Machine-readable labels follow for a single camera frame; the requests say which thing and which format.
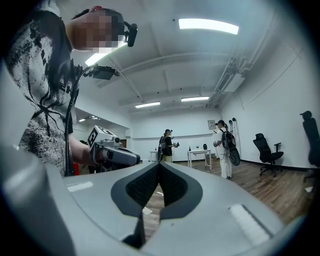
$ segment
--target chair armrest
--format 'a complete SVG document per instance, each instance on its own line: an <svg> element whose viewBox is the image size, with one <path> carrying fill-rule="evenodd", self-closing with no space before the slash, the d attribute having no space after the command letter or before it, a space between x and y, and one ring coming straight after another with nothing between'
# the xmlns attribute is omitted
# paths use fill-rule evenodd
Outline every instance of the chair armrest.
<svg viewBox="0 0 320 256"><path fill-rule="evenodd" d="M281 144L281 142L277 143L277 144L274 144L275 146L275 149L276 149L276 152L278 152L278 148L279 148L279 145Z"/></svg>

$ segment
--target wooden floor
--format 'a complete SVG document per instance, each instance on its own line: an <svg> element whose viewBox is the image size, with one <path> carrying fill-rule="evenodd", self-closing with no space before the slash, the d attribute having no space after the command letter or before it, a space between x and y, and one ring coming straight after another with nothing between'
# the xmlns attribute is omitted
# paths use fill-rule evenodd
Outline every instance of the wooden floor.
<svg viewBox="0 0 320 256"><path fill-rule="evenodd" d="M213 167L215 172L208 173L220 176L218 160L213 160ZM260 167L245 162L241 162L239 166L232 166L231 180L272 209L285 224L308 211L311 199L305 188L312 186L312 181L303 183L305 172L284 169L282 172L277 171L276 177L269 171L260 176ZM192 168L203 172L209 170L203 161L193 161ZM162 193L159 185L146 205L152 213L143 215L146 239L157 230L160 210L164 208L163 196L157 192Z"/></svg>

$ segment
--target white pants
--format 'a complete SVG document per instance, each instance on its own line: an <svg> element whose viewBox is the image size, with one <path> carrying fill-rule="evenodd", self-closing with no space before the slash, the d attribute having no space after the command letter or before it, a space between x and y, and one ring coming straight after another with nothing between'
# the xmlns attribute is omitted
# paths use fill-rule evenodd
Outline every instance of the white pants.
<svg viewBox="0 0 320 256"><path fill-rule="evenodd" d="M220 167L221 167L221 177L227 178L232 176L232 163L229 159L228 154L219 154L220 157Z"/></svg>

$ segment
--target light strip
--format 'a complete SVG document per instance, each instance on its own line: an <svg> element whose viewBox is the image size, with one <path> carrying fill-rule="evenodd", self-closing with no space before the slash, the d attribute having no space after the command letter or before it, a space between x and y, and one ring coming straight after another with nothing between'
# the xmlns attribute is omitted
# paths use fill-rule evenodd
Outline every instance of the light strip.
<svg viewBox="0 0 320 256"><path fill-rule="evenodd" d="M156 106L156 105L160 105L160 101L152 102L152 103L147 103L147 104L136 105L135 107L136 107L137 109L139 109L139 108Z"/></svg>
<svg viewBox="0 0 320 256"><path fill-rule="evenodd" d="M179 27L184 29L203 29L203 30L218 30L234 35L238 34L239 27L226 22L204 18L180 18Z"/></svg>
<svg viewBox="0 0 320 256"><path fill-rule="evenodd" d="M87 64L88 66L91 66L93 64L95 64L97 61L101 60L103 57L107 56L109 53L116 51L117 49L119 49L122 46L126 46L127 43L126 42L122 42L120 41L118 43L118 47L117 48L103 48L103 53L95 53L94 55L92 55L90 58L88 58L85 61L85 64Z"/></svg>
<svg viewBox="0 0 320 256"><path fill-rule="evenodd" d="M205 97L193 97L193 98L182 98L181 101L182 102L191 102L191 101L205 101L209 99L209 96L205 96Z"/></svg>

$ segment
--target black and white shirt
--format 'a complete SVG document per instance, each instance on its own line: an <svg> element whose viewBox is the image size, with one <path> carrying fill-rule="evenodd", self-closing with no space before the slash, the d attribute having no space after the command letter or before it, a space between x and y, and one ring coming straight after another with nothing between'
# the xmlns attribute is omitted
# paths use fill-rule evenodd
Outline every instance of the black and white shirt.
<svg viewBox="0 0 320 256"><path fill-rule="evenodd" d="M62 176L66 174L66 113L78 75L71 51L59 9L54 1L47 1L21 25L5 58L17 86L34 107L19 146L57 166ZM72 120L69 127L72 133Z"/></svg>

